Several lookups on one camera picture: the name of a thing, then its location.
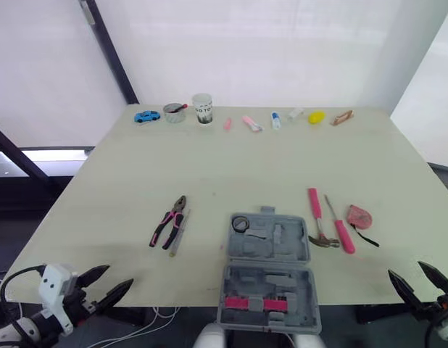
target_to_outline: yellow object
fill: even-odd
[[[325,112],[324,111],[314,111],[310,117],[308,118],[308,121],[312,124],[315,125],[316,123],[321,122],[325,117]]]

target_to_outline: plastic cup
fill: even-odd
[[[212,122],[212,100],[208,93],[198,93],[192,96],[198,122],[206,125]]]

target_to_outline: cup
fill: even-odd
[[[208,93],[198,93],[192,96],[192,103],[195,107],[196,117],[202,125],[212,121],[212,100]]]
[[[179,123],[186,119],[186,113],[184,109],[174,112],[177,108],[181,107],[182,104],[172,103],[163,107],[163,112],[165,113],[165,119],[169,123]]]

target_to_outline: pliers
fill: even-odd
[[[162,247],[164,250],[169,248],[169,246],[174,241],[174,238],[177,236],[179,232],[179,226],[181,226],[181,222],[183,219],[182,210],[185,206],[186,206],[186,197],[181,196],[174,204],[174,208],[170,212],[166,213],[165,217],[163,218],[163,221],[159,223],[157,229],[154,230],[152,239],[150,241],[151,247],[157,245],[158,237],[163,231],[163,228],[165,228],[167,223],[169,223],[172,219],[174,219],[173,230],[171,231],[171,234],[169,235],[169,238],[167,239],[166,243]]]

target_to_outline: white cable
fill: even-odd
[[[91,345],[88,346],[87,348],[93,348],[93,347],[95,347],[95,346],[98,346],[99,344],[103,344],[103,343],[107,343],[107,342],[111,342],[111,341],[117,341],[118,339],[125,339],[125,338],[127,338],[127,337],[129,337],[129,336],[132,336],[132,335],[134,335],[134,334],[137,334],[138,332],[140,332],[140,331],[142,331],[142,330],[145,330],[146,328],[149,328],[150,326],[152,326],[152,325],[154,324],[154,322],[157,320],[157,318],[158,318],[158,315],[157,315],[156,312],[155,312],[155,316],[154,316],[153,320],[151,321],[151,323],[150,323],[149,325],[144,326],[143,328],[140,328],[140,329],[138,329],[137,331],[131,332],[131,333],[129,333],[129,334],[125,335],[125,336],[122,336],[122,337],[115,337],[115,338],[113,338],[113,339],[104,339],[103,341],[99,341],[99,342],[97,342],[97,343],[91,344]]]
[[[172,315],[175,315],[175,314],[179,311],[179,309],[180,309],[180,307],[176,307],[176,308],[175,308],[175,311],[174,311],[174,313],[173,313]],[[161,317],[161,318],[170,318],[170,316],[172,316],[172,315],[169,315],[169,316],[160,315],[158,307],[153,307],[153,311],[154,311],[154,318],[153,318],[153,320],[151,321],[151,323],[148,324],[147,326],[144,326],[143,328],[140,328],[140,329],[138,329],[137,331],[131,332],[131,333],[129,333],[129,334],[126,335],[126,336],[115,337],[115,338],[113,338],[113,339],[104,339],[103,341],[99,341],[99,342],[97,342],[97,343],[91,344],[91,345],[88,346],[87,348],[94,348],[95,346],[98,346],[99,344],[103,344],[103,343],[107,343],[107,342],[115,341],[115,342],[113,342],[113,343],[116,343],[116,341],[121,341],[121,340],[124,340],[124,339],[129,339],[130,337],[132,337],[132,335],[138,334],[139,332],[141,332],[141,331],[143,331],[143,330],[149,328],[150,326],[152,326],[152,325],[155,323],[155,321],[157,320],[158,317]]]
[[[293,348],[296,348],[296,346],[295,346],[295,342],[294,342],[293,339],[291,339],[290,335],[289,335],[288,333],[285,333],[284,335],[287,336],[287,339],[289,339],[289,341],[290,341],[290,343],[291,343],[291,346],[292,346]]]
[[[20,308],[20,318],[22,318],[22,305],[21,305],[21,302],[18,302],[18,307]]]
[[[171,313],[171,314],[169,314],[169,315],[163,315],[163,314],[160,314],[160,313],[159,313],[159,308],[158,308],[158,307],[153,307],[153,311],[154,311],[156,314],[158,314],[158,316],[159,316],[160,318],[163,318],[163,319],[171,318],[172,316],[174,316],[174,315],[179,311],[179,309],[180,309],[180,307],[176,307],[173,313]]]
[[[21,302],[18,302],[18,307],[20,308],[20,318],[22,318],[22,305]]]
[[[150,331],[147,331],[147,332],[138,333],[138,334],[136,334],[136,335],[132,335],[132,336],[126,337],[126,338],[124,338],[124,339],[118,339],[117,341],[114,341],[114,342],[112,342],[112,343],[108,343],[108,344],[106,344],[106,345],[104,345],[103,347],[100,347],[100,348],[107,348],[107,347],[111,346],[112,344],[116,344],[116,343],[118,343],[118,342],[125,341],[126,339],[133,339],[134,337],[139,337],[139,336],[147,335],[147,334],[150,334],[151,332],[155,332],[155,331],[161,330],[162,328],[165,328],[166,326],[168,326],[169,324],[172,323],[172,321],[173,321],[174,318],[175,318],[175,314],[176,314],[177,312],[178,312],[178,310],[175,311],[175,312],[173,313],[173,316],[171,317],[171,319],[170,319],[166,324],[164,324],[163,326],[160,326],[159,328],[154,328],[153,330],[150,330]]]

